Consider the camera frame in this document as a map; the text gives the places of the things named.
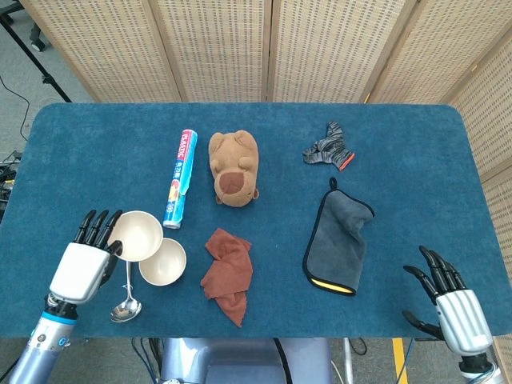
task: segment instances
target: blue tablecloth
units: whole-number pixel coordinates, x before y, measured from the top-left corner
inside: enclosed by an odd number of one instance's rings
[[[307,165],[302,150],[340,122],[355,160],[339,172]],[[425,244],[460,269],[493,334],[512,330],[512,295],[461,117],[448,106],[338,104],[61,104],[35,119],[0,227],[2,337],[28,336],[62,252],[90,209],[145,210],[161,219],[181,131],[198,132],[180,230],[164,230],[187,252],[178,282],[150,286],[134,268],[140,315],[109,320],[125,297],[121,263],[78,308],[77,335],[90,337],[413,336],[409,309],[436,313],[418,281]],[[260,198],[219,206],[208,167],[213,132],[250,131],[260,152]],[[357,296],[319,290],[302,257],[329,177],[376,213],[362,230],[366,260]],[[253,244],[254,276],[243,328],[206,300],[199,282],[212,257],[204,245],[221,227]]]

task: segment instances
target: yellow floor marking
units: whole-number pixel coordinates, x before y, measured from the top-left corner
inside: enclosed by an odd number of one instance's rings
[[[405,357],[403,354],[403,340],[401,338],[393,339],[393,355],[394,355],[394,367],[397,371],[397,378],[402,370]],[[404,368],[402,377],[400,378],[399,384],[407,384],[407,368]]]

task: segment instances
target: plush bear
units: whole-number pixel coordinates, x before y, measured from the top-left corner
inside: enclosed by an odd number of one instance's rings
[[[210,139],[208,153],[218,204],[244,206],[258,198],[258,145],[249,132],[217,132]]]

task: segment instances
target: robotic hand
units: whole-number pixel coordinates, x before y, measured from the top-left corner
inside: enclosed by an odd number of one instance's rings
[[[420,246],[419,251],[430,268],[433,281],[415,266],[403,268],[422,284],[435,306],[440,326],[426,324],[408,310],[402,314],[413,327],[445,341],[452,352],[462,356],[459,368],[467,383],[504,383],[500,369],[487,359],[485,351],[493,339],[476,295],[467,288],[459,272],[439,254],[424,246]]]
[[[116,211],[101,229],[108,210],[96,217],[92,210],[58,264],[45,296],[45,309],[20,357],[10,383],[45,383],[77,321],[77,305],[85,304],[112,275],[122,243],[107,242],[122,211]]]

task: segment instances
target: brown cloth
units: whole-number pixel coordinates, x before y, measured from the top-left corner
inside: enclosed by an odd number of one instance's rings
[[[226,316],[241,327],[247,308],[246,291],[253,275],[250,243],[218,228],[206,243],[206,249],[214,257],[214,263],[201,280],[205,295],[215,298]]]

